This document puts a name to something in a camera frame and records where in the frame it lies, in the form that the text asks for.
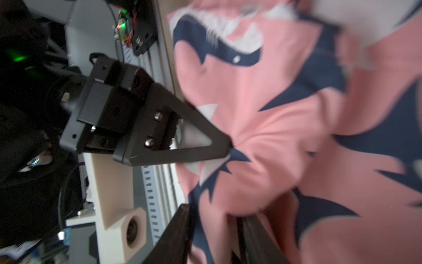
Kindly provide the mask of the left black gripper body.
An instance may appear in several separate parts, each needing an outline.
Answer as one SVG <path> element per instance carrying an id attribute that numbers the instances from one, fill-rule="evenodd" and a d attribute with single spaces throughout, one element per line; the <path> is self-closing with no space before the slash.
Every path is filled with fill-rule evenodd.
<path id="1" fill-rule="evenodd" d="M 60 137 L 77 154 L 110 154 L 126 135 L 154 80 L 139 67 L 107 56 L 96 58 Z"/>

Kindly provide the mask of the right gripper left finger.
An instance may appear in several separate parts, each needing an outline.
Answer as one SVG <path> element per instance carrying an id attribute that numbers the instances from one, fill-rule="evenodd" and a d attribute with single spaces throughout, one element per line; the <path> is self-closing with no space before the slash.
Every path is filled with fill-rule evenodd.
<path id="1" fill-rule="evenodd" d="M 191 249 L 191 206 L 182 204 L 143 264 L 186 264 Z"/>

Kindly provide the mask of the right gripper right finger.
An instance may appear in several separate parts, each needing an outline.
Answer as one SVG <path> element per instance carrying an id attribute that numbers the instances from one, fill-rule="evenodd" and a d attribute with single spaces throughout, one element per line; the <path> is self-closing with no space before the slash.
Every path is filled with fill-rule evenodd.
<path id="1" fill-rule="evenodd" d="M 242 264 L 289 264 L 258 216 L 238 217 L 238 244 Z"/>

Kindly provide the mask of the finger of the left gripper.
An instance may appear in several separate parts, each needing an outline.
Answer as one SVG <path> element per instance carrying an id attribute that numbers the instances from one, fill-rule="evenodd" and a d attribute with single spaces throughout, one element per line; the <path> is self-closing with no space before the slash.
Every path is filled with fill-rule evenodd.
<path id="1" fill-rule="evenodd" d="M 184 126 L 194 129 L 200 143 L 180 146 Z M 154 83 L 130 131 L 119 140 L 113 159 L 130 167 L 197 162 L 223 158 L 231 147 L 230 136 L 197 109 Z"/>

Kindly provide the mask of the pink shark print shorts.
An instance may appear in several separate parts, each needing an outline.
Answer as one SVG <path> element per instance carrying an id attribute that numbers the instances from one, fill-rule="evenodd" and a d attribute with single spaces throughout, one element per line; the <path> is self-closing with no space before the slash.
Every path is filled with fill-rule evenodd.
<path id="1" fill-rule="evenodd" d="M 193 1 L 168 16 L 184 99 L 233 142 L 176 171 L 191 264 L 257 215 L 292 264 L 422 261 L 421 1 Z"/>

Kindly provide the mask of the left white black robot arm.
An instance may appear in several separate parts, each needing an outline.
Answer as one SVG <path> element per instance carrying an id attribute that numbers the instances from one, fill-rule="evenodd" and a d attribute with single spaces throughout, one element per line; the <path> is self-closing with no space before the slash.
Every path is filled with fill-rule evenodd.
<path id="1" fill-rule="evenodd" d="M 1 2 L 1 244 L 40 239 L 80 208 L 73 153 L 133 167 L 229 153 L 228 135 L 144 69 L 102 54 L 88 76 L 48 68 L 47 39 L 23 1 Z"/>

